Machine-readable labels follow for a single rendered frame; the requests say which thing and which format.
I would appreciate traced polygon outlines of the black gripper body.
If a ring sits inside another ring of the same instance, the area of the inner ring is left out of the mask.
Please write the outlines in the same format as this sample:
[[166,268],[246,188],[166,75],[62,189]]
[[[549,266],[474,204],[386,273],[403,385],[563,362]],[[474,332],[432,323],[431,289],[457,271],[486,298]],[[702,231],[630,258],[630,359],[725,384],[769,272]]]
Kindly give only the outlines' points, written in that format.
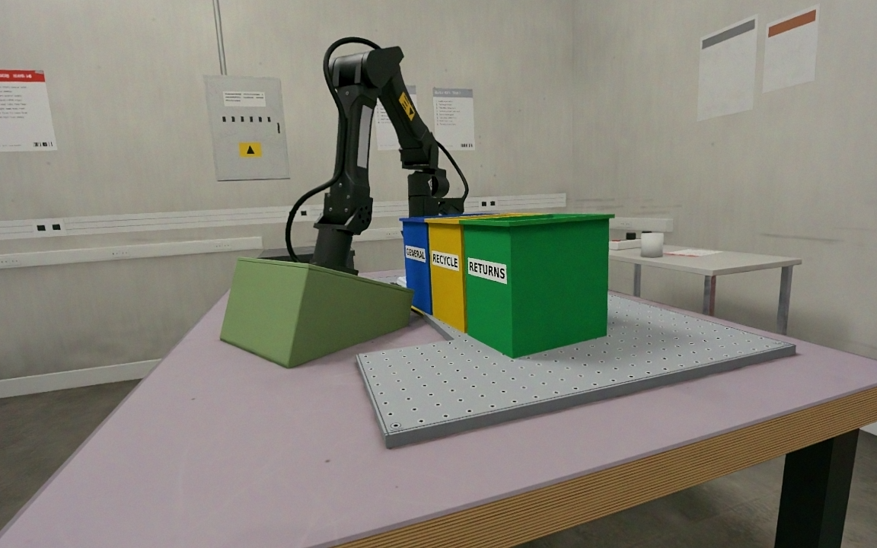
[[432,196],[417,196],[408,198],[408,202],[410,202],[410,218],[412,218],[412,216],[425,216],[424,198],[432,198]]

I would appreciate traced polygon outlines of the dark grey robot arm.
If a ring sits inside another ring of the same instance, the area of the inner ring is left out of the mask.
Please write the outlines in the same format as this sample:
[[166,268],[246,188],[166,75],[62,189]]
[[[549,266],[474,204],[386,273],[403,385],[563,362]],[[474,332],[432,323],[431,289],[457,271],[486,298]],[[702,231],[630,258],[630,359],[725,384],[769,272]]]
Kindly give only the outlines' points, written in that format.
[[407,176],[408,197],[432,196],[424,198],[425,216],[465,212],[464,198],[443,198],[450,190],[446,170],[439,169],[434,134],[420,118],[405,88],[400,67],[403,58],[400,46],[388,46],[330,62],[330,77],[344,113],[340,169],[330,192],[324,192],[324,212],[314,222],[319,234],[310,263],[358,276],[359,271],[350,269],[347,263],[352,236],[361,235],[372,220],[368,163],[378,98],[399,139],[403,169],[414,170]]

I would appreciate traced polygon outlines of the blue bin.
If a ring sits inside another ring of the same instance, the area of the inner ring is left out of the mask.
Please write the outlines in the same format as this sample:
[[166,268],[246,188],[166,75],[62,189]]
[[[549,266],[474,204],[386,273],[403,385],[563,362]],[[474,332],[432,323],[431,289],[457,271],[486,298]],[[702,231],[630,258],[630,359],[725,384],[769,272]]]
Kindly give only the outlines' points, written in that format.
[[405,256],[405,281],[407,288],[415,290],[412,306],[429,315],[432,312],[431,268],[429,268],[429,223],[427,218],[450,218],[450,216],[473,216],[493,214],[462,214],[438,216],[413,216],[399,218],[403,222],[403,245]]

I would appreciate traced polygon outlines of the green returns bin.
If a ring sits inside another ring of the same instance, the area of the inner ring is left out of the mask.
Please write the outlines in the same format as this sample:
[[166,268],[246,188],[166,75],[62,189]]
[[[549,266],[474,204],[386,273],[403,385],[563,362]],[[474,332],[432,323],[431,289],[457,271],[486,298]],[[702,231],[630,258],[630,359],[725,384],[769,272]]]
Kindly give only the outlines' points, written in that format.
[[609,218],[614,216],[459,221],[465,237],[467,335],[509,358],[606,336]]

